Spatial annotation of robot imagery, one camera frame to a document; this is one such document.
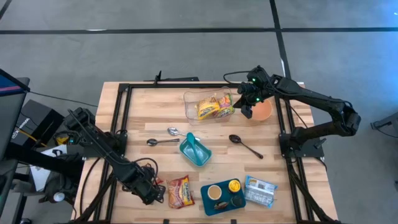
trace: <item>orange bowl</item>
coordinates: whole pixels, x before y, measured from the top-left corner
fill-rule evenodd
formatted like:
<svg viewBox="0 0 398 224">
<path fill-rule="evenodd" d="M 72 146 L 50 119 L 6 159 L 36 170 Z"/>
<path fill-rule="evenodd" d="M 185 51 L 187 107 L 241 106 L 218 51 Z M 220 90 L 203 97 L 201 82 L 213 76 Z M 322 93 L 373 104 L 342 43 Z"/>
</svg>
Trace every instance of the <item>orange bowl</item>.
<svg viewBox="0 0 398 224">
<path fill-rule="evenodd" d="M 263 103 L 256 103 L 251 110 L 253 111 L 251 119 L 256 121 L 265 121 L 272 114 L 271 101 L 266 99 Z"/>
</svg>

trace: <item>gray carpet floor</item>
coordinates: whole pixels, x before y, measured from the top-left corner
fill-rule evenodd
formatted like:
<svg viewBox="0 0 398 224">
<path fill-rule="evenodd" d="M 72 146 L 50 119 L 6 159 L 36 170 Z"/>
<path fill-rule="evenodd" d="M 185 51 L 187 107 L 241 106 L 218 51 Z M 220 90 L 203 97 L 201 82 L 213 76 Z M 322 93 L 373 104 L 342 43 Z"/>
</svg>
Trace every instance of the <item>gray carpet floor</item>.
<svg viewBox="0 0 398 224">
<path fill-rule="evenodd" d="M 0 0 L 0 7 L 6 0 Z M 393 0 L 276 0 L 281 27 L 398 27 Z M 12 0 L 0 30 L 273 27 L 268 0 Z M 327 137 L 328 177 L 345 223 L 398 220 L 398 139 L 370 122 L 398 112 L 398 32 L 294 32 L 283 34 L 292 78 L 349 100 L 362 117 L 352 138 Z M 282 75 L 276 36 L 267 33 L 0 35 L 0 67 L 29 77 L 32 91 L 98 104 L 103 82 L 222 74 L 262 65 Z M 232 80 L 244 80 L 236 75 Z M 28 94 L 66 115 L 76 103 Z M 313 110 L 316 124 L 330 120 Z M 10 194 L 0 223 L 9 223 Z M 28 199 L 24 217 L 65 222 L 67 203 Z"/>
</svg>

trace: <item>black spoon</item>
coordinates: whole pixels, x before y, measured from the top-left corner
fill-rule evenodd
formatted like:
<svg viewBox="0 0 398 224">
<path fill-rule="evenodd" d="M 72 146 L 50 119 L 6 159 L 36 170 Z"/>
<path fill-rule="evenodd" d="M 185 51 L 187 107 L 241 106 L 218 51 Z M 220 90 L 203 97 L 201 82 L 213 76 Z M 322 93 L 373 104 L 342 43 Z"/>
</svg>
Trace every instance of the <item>black spoon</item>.
<svg viewBox="0 0 398 224">
<path fill-rule="evenodd" d="M 263 155 L 261 155 L 260 153 L 254 151 L 253 149 L 249 148 L 247 145 L 243 144 L 241 138 L 235 134 L 232 134 L 229 136 L 229 140 L 231 140 L 231 142 L 233 143 L 241 143 L 242 145 L 244 145 L 246 148 L 248 148 L 250 151 L 252 151 L 254 153 L 254 155 L 256 155 L 258 158 L 262 159 L 264 158 Z"/>
</svg>

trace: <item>snack bag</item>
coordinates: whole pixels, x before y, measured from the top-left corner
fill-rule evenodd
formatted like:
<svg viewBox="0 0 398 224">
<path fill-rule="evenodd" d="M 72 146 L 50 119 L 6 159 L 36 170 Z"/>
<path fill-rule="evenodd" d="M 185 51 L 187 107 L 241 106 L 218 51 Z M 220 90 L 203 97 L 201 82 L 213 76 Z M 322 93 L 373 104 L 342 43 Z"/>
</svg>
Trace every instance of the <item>snack bag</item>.
<svg viewBox="0 0 398 224">
<path fill-rule="evenodd" d="M 215 118 L 222 118 L 231 113 L 234 113 L 231 94 L 228 93 L 227 95 L 219 99 L 218 104 L 220 106 L 220 109 L 215 113 Z"/>
<path fill-rule="evenodd" d="M 195 105 L 195 109 L 198 111 L 198 119 L 205 119 L 217 112 L 220 106 L 216 99 L 216 95 L 214 94 L 214 96 L 199 101 L 199 103 Z"/>
<path fill-rule="evenodd" d="M 185 177 L 167 181 L 169 187 L 169 207 L 182 208 L 188 205 L 194 205 L 193 197 L 189 191 L 189 178 Z"/>
</svg>

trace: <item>cup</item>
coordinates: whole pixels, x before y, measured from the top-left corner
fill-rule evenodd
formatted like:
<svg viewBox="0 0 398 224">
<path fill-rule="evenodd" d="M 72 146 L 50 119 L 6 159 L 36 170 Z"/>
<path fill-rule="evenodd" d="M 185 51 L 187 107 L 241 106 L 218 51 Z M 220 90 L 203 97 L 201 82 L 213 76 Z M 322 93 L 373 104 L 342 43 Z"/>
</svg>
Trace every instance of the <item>cup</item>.
<svg viewBox="0 0 398 224">
<path fill-rule="evenodd" d="M 256 103 L 251 109 L 253 112 L 251 119 L 255 121 L 265 121 L 272 114 L 272 104 L 269 99 L 264 100 L 263 103 Z"/>
<path fill-rule="evenodd" d="M 228 190 L 229 192 L 231 192 L 232 194 L 238 192 L 239 190 L 241 190 L 241 183 L 238 180 L 231 180 L 228 184 Z"/>
<path fill-rule="evenodd" d="M 218 200 L 221 198 L 221 188 L 217 185 L 212 185 L 207 190 L 207 196 L 212 200 Z"/>
</svg>

